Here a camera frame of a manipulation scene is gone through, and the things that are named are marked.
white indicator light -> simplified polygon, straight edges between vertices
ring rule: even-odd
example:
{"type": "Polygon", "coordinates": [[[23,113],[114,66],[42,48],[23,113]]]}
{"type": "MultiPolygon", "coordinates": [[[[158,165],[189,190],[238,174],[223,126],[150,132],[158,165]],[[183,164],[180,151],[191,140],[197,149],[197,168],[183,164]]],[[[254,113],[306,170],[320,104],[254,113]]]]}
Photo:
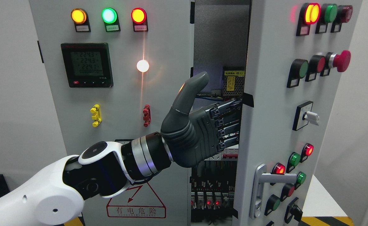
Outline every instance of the white indicator light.
{"type": "Polygon", "coordinates": [[[149,63],[148,63],[148,60],[140,60],[138,61],[137,63],[137,69],[142,72],[142,73],[145,73],[148,71],[149,69],[149,63]]]}

green indicator light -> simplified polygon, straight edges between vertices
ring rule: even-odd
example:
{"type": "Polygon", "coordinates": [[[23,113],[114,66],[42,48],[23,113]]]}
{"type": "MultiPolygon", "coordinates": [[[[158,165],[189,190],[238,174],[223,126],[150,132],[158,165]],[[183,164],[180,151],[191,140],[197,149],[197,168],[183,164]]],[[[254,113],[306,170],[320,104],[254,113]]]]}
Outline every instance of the green indicator light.
{"type": "Polygon", "coordinates": [[[336,5],[329,5],[325,10],[325,23],[332,23],[338,14],[338,7],[336,5]]]}
{"type": "Polygon", "coordinates": [[[117,20],[117,13],[112,8],[105,8],[102,11],[102,18],[105,23],[112,24],[117,20]]]}
{"type": "Polygon", "coordinates": [[[293,153],[291,156],[290,156],[290,165],[291,166],[297,166],[299,163],[300,163],[300,160],[301,160],[301,156],[297,153],[293,153]]]}
{"type": "Polygon", "coordinates": [[[272,207],[272,210],[273,211],[276,210],[279,207],[279,205],[280,205],[280,199],[277,199],[276,202],[275,202],[275,204],[272,207]]]}
{"type": "Polygon", "coordinates": [[[307,177],[307,175],[305,173],[300,172],[297,175],[297,183],[302,185],[306,181],[306,177],[307,177]]]}
{"type": "Polygon", "coordinates": [[[308,70],[308,62],[304,61],[300,67],[300,72],[299,72],[300,78],[303,78],[307,74],[307,70],[308,70]]]}

yellow label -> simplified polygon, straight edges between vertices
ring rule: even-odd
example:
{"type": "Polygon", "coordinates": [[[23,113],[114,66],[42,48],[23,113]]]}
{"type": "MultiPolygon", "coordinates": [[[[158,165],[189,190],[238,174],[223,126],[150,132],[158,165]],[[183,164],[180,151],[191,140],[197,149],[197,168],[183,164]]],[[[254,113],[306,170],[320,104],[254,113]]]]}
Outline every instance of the yellow label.
{"type": "Polygon", "coordinates": [[[234,84],[235,84],[235,76],[228,76],[226,90],[234,91],[234,84]]]}
{"type": "Polygon", "coordinates": [[[245,71],[225,71],[225,76],[244,76],[245,71]]]}

silver metal ring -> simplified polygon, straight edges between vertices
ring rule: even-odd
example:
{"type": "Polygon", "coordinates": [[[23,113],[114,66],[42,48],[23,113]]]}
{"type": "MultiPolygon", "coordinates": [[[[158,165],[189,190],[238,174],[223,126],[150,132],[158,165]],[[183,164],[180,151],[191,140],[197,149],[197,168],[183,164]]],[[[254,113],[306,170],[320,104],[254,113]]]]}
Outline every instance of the silver metal ring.
{"type": "Polygon", "coordinates": [[[143,155],[145,156],[146,163],[148,164],[149,169],[152,173],[157,173],[158,169],[156,168],[154,161],[152,160],[151,153],[149,153],[148,144],[146,143],[146,137],[143,136],[141,139],[141,147],[143,151],[143,155]]]}
{"type": "Polygon", "coordinates": [[[146,163],[145,156],[143,155],[140,139],[137,138],[133,140],[131,142],[131,147],[133,150],[135,162],[137,163],[138,169],[141,172],[142,176],[152,175],[152,171],[149,169],[149,166],[146,163]]]}
{"type": "Polygon", "coordinates": [[[164,149],[167,152],[167,155],[169,156],[170,161],[174,162],[173,157],[171,156],[169,146],[167,146],[166,142],[164,141],[163,137],[161,138],[161,141],[163,142],[164,149]]]}
{"type": "Polygon", "coordinates": [[[331,57],[329,57],[329,62],[328,62],[328,66],[329,66],[329,68],[335,68],[335,67],[333,66],[333,61],[335,60],[335,56],[336,56],[336,55],[337,55],[336,53],[332,53],[331,57]]]}

white switch knob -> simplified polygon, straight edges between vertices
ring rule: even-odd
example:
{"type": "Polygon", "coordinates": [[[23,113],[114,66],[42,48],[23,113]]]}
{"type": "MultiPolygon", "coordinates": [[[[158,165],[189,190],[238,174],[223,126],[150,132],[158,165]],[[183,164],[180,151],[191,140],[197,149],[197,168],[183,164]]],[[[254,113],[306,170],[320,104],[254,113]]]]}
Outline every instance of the white switch knob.
{"type": "Polygon", "coordinates": [[[310,123],[319,126],[319,116],[316,113],[307,111],[304,116],[303,116],[303,120],[307,120],[310,123]]]}

